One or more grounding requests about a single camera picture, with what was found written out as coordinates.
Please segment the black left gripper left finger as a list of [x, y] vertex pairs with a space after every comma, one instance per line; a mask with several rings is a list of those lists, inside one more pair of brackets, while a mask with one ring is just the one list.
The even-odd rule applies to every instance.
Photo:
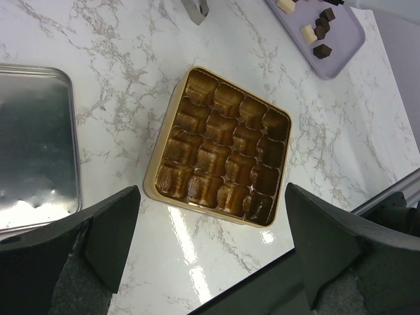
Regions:
[[107, 314], [140, 205], [137, 186], [1, 240], [2, 314]]

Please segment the white ridged chocolate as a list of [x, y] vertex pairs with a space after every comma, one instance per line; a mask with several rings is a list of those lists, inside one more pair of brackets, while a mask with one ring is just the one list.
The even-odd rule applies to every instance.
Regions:
[[310, 24], [301, 28], [301, 34], [307, 45], [311, 45], [318, 40], [318, 37]]

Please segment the dark square chocolate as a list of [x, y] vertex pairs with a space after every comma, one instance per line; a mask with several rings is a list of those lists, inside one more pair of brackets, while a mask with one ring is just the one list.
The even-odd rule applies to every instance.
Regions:
[[325, 44], [318, 45], [312, 50], [313, 55], [320, 60], [329, 57], [331, 52], [332, 48]]

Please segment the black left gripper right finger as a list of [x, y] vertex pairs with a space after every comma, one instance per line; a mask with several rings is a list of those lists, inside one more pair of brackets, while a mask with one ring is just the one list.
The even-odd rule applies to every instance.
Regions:
[[351, 271], [370, 314], [419, 313], [419, 228], [342, 210], [289, 183], [285, 205], [308, 305]]

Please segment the metal tongs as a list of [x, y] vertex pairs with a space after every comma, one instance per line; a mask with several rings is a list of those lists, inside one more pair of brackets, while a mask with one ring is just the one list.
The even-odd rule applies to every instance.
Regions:
[[199, 26], [209, 14], [209, 6], [206, 0], [181, 0], [191, 21]]

